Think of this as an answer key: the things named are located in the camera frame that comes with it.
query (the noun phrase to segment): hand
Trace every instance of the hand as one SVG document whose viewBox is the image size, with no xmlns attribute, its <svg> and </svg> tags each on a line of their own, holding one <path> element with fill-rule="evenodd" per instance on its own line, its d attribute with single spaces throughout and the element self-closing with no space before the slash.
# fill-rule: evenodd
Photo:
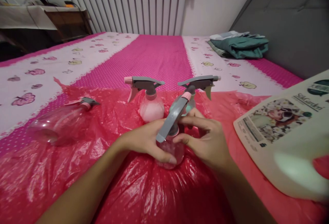
<svg viewBox="0 0 329 224">
<path fill-rule="evenodd" d="M 227 163 L 233 161 L 220 122 L 213 119 L 206 119 L 196 108 L 193 108 L 179 122 L 188 127 L 198 127 L 201 138 L 197 139 L 182 133 L 174 138 L 174 143 L 183 142 L 207 166 L 215 170 L 225 168 Z"/>
<path fill-rule="evenodd" d="M 172 154 L 164 152 L 156 145 L 156 135 L 164 122 L 165 119 L 150 122 L 123 134 L 117 141 L 122 145 L 123 150 L 149 154 L 162 163 L 177 164 L 177 160 Z"/>
</svg>

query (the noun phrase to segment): gray upholstered headboard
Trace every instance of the gray upholstered headboard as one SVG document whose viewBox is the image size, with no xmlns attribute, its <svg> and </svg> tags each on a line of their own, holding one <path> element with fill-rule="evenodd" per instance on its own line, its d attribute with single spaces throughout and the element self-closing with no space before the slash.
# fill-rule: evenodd
<svg viewBox="0 0 329 224">
<path fill-rule="evenodd" d="M 265 35 L 266 58 L 303 79 L 329 69 L 329 0 L 247 0 L 231 30 Z"/>
</svg>

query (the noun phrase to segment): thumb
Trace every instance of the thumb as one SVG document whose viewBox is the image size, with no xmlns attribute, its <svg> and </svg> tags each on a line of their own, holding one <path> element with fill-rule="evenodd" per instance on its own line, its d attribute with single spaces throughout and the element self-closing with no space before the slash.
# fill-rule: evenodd
<svg viewBox="0 0 329 224">
<path fill-rule="evenodd" d="M 173 139 L 173 142 L 174 143 L 182 142 L 182 143 L 186 144 L 187 146 L 189 146 L 192 150 L 194 150 L 196 140 L 197 140 L 197 138 L 194 138 L 185 133 L 181 133 L 181 134 L 178 134 Z"/>
<path fill-rule="evenodd" d="M 162 163 L 177 164 L 177 160 L 172 154 L 164 152 L 156 145 L 152 146 L 147 153 Z"/>
</svg>

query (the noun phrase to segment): folded clothes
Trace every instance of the folded clothes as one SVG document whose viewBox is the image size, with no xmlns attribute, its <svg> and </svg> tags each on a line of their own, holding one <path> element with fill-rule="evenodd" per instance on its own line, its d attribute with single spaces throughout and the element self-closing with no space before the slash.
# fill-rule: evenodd
<svg viewBox="0 0 329 224">
<path fill-rule="evenodd" d="M 259 37 L 234 37 L 210 40 L 215 47 L 230 53 L 236 59 L 262 58 L 268 50 L 268 39 Z"/>
<path fill-rule="evenodd" d="M 207 43 L 211 46 L 212 50 L 214 50 L 214 52 L 216 52 L 219 56 L 221 56 L 223 58 L 234 58 L 227 51 L 224 51 L 222 49 L 219 49 L 219 48 L 215 47 L 215 45 L 211 41 L 208 41 Z"/>
<path fill-rule="evenodd" d="M 249 32 L 244 32 L 244 33 L 239 33 L 237 31 L 229 31 L 221 34 L 216 34 L 216 35 L 211 35 L 210 39 L 211 40 L 224 40 L 226 38 L 234 38 L 234 37 L 241 37 L 248 35 Z"/>
<path fill-rule="evenodd" d="M 239 33 L 237 31 L 229 31 L 229 32 L 225 32 L 225 33 L 221 33 L 221 34 L 215 34 L 215 35 L 211 35 L 210 39 L 211 40 L 224 40 L 227 38 L 234 38 L 234 37 L 253 37 L 253 38 L 265 38 L 265 36 L 263 35 L 259 35 L 259 34 L 249 34 L 250 32 L 244 32 L 244 33 Z"/>
</svg>

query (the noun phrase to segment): logo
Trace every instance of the logo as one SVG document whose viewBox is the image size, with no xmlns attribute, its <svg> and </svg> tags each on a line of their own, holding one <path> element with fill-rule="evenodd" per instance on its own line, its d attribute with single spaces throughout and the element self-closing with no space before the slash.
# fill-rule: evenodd
<svg viewBox="0 0 329 224">
<path fill-rule="evenodd" d="M 329 80 L 321 80 L 313 83 L 307 88 L 307 91 L 313 95 L 323 96 L 329 93 Z"/>
</svg>

